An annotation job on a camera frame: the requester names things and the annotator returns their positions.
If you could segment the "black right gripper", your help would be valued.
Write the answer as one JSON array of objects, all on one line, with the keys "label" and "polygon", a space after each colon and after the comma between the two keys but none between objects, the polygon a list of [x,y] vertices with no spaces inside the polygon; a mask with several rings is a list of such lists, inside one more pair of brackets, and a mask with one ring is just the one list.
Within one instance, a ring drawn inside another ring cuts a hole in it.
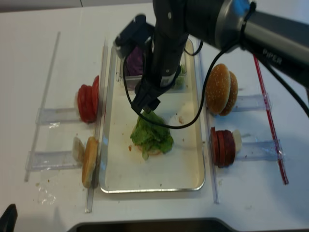
[{"label": "black right gripper", "polygon": [[135,87],[131,108],[140,113],[154,111],[180,73],[180,60],[188,38],[183,29],[172,32],[164,25],[152,26],[145,19],[135,22],[135,42],[142,51],[142,80]]}]

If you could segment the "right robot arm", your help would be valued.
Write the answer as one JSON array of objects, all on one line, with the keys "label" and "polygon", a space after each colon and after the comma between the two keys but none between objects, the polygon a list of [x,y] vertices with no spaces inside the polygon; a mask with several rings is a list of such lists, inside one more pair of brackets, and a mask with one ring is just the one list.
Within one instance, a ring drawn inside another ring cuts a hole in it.
[{"label": "right robot arm", "polygon": [[221,52],[240,46],[304,87],[309,85],[309,27],[256,11],[247,0],[155,0],[156,24],[132,109],[154,110],[180,71],[189,35]]}]

